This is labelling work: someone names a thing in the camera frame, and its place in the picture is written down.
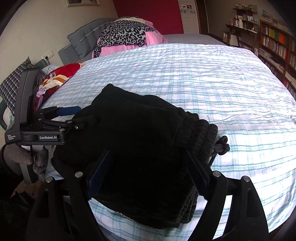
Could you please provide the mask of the left hand in grey glove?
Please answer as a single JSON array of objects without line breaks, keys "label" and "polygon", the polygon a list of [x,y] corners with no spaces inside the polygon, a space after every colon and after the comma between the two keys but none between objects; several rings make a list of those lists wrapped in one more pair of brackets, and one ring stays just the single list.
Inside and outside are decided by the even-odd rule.
[{"label": "left hand in grey glove", "polygon": [[4,145],[1,160],[26,184],[45,181],[48,162],[53,157],[55,145],[19,146]]}]

